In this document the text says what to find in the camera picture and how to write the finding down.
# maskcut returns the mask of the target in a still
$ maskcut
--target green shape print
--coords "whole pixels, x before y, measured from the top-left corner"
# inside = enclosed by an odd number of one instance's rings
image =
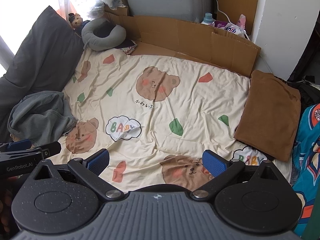
[[[113,88],[109,88],[108,90],[107,90],[107,94],[108,94],[108,96],[112,96],[112,93],[113,93]]]
[[[223,122],[226,126],[229,126],[229,117],[227,115],[222,115],[218,118],[221,122]]]
[[[83,100],[84,100],[84,93],[81,93],[79,96],[78,96],[78,98],[77,98],[77,100],[80,102],[80,103],[82,103],[83,102]]]
[[[169,123],[169,127],[174,134],[182,136],[183,128],[177,118],[173,119],[173,121]]]

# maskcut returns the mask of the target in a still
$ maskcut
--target bed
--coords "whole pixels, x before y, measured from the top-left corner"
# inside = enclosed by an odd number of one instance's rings
[[[106,148],[100,177],[124,192],[163,183],[194,190],[213,178],[204,150],[230,160],[246,148],[233,135],[249,86],[249,78],[189,60],[87,48],[63,90],[78,123],[51,160]],[[289,179],[291,162],[274,163]]]

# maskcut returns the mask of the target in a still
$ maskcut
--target dark gray pillow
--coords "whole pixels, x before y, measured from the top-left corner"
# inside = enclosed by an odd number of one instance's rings
[[[0,142],[10,140],[8,116],[24,96],[44,90],[62,91],[75,71],[83,46],[81,37],[52,7],[41,13],[0,78]]]

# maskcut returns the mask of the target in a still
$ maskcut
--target silver bolt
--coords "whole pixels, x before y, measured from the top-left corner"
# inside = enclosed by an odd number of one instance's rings
[[[106,196],[109,198],[117,198],[121,196],[121,191],[117,189],[108,190]]]
[[[76,162],[79,162],[79,161],[82,161],[83,159],[79,158],[79,157],[76,157],[76,158],[73,158],[73,160],[76,161]]]
[[[193,196],[196,197],[196,198],[205,198],[207,196],[209,196],[209,193],[205,190],[195,190],[193,193]]]

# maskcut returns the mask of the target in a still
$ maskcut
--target neck pillow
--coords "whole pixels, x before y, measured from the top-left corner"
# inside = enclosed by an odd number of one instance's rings
[[[82,29],[81,36],[84,49],[88,46],[95,51],[112,49],[120,45],[126,38],[126,31],[120,25],[116,25],[110,34],[105,38],[96,36],[93,32],[107,20],[105,18],[94,19],[88,22]]]

